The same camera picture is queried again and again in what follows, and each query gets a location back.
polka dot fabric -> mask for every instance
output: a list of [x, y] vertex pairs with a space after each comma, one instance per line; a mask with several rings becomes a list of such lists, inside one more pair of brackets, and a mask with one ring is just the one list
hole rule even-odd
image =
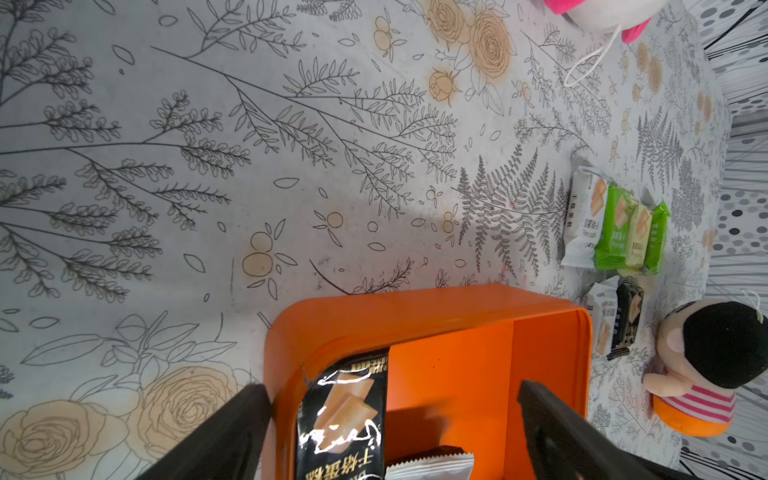
[[[732, 114], [768, 108], [768, 2], [684, 0]], [[730, 30], [738, 21], [737, 27]]]
[[[768, 299], [768, 134], [729, 141], [706, 296]], [[709, 480], [768, 478], [768, 372], [740, 387], [733, 425], [719, 437], [684, 437], [680, 469]]]

plush doll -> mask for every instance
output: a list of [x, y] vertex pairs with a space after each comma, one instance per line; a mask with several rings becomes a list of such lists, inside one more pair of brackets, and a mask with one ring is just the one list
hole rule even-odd
[[720, 435], [733, 422], [735, 389], [768, 369], [768, 322], [742, 303], [699, 300], [664, 319], [657, 352], [664, 374], [646, 373], [643, 386], [661, 420], [685, 435]]
[[[585, 31], [612, 33], [617, 27], [624, 31], [621, 40], [631, 43], [643, 33], [650, 17], [656, 15], [668, 0], [544, 0], [555, 14], [568, 13], [576, 25]], [[639, 18], [647, 18], [637, 24]]]

pink striped shirt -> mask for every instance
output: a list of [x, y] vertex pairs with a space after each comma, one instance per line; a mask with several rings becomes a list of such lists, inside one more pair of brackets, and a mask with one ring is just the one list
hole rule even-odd
[[659, 397], [670, 407], [699, 420], [713, 423], [731, 423], [736, 407], [736, 393], [722, 396], [719, 393], [694, 386], [683, 396]]

white snack package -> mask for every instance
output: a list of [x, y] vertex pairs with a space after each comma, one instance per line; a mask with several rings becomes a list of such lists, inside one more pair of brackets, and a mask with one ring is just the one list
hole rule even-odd
[[618, 307], [619, 276], [595, 283], [582, 299], [582, 305], [592, 317], [592, 358], [605, 357], [611, 351]]
[[385, 480], [469, 480], [475, 467], [475, 455], [456, 453], [420, 458], [390, 465]]
[[562, 265], [594, 268], [594, 248], [603, 231], [607, 197], [608, 182], [598, 169], [586, 161], [576, 167], [565, 217]]

snack package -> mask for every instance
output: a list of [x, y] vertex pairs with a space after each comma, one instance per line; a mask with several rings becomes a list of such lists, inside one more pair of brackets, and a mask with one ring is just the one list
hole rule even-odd
[[637, 201], [629, 192], [614, 185], [608, 188], [603, 232], [594, 248], [594, 263], [598, 270], [616, 270], [624, 265], [630, 219], [636, 209]]
[[620, 356], [629, 355], [629, 347], [637, 336], [637, 327], [640, 324], [640, 314], [643, 311], [643, 296], [645, 292], [632, 279], [622, 278], [621, 284], [616, 290], [618, 306], [616, 309], [616, 323], [614, 324], [614, 337], [611, 341], [609, 360]]
[[669, 208], [663, 201], [654, 208], [654, 218], [650, 222], [648, 250], [645, 253], [645, 267], [653, 275], [659, 273], [664, 260], [664, 243], [667, 241], [667, 221], [670, 217]]
[[604, 357], [611, 349], [618, 297], [619, 276], [596, 283], [583, 297], [582, 305], [592, 317], [592, 358]]
[[652, 220], [651, 211], [645, 205], [638, 204], [630, 220], [627, 259], [624, 261], [623, 268], [639, 270], [643, 266]]
[[571, 197], [565, 220], [565, 266], [594, 268], [594, 246], [600, 240], [608, 183], [589, 164], [576, 167], [571, 179]]
[[344, 359], [310, 386], [296, 423], [296, 480], [383, 478], [388, 354]]
[[469, 480], [475, 456], [461, 449], [458, 449], [460, 453], [446, 455], [439, 449], [415, 455], [413, 460], [397, 461], [387, 467], [386, 480]]

